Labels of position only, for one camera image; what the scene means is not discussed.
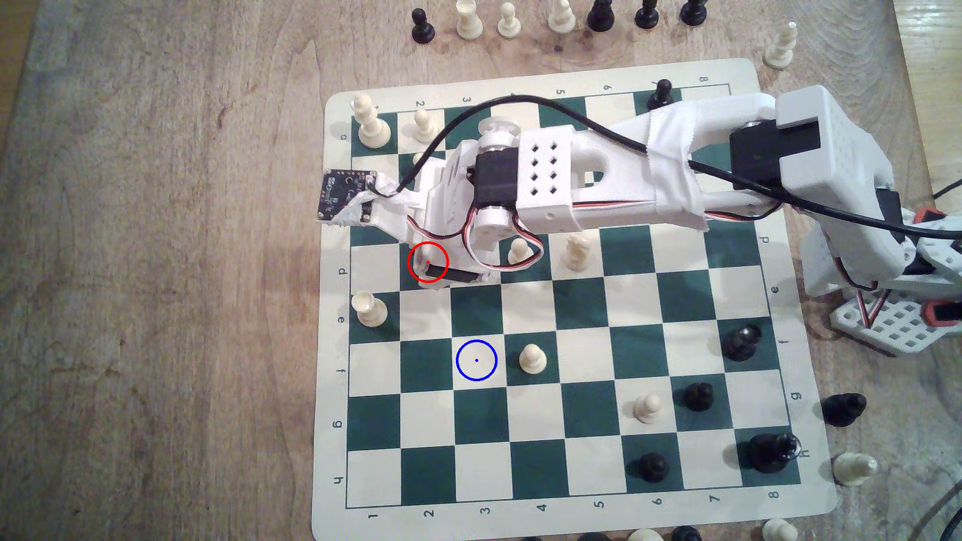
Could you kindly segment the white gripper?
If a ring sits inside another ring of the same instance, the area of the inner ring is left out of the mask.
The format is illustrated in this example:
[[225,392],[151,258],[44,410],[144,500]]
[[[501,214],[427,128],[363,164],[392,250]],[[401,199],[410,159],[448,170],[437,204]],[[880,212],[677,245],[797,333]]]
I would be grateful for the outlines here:
[[501,281],[500,272],[478,264],[463,245],[466,226],[453,234],[426,234],[412,226],[412,275],[419,286],[440,289],[456,284],[488,285]]

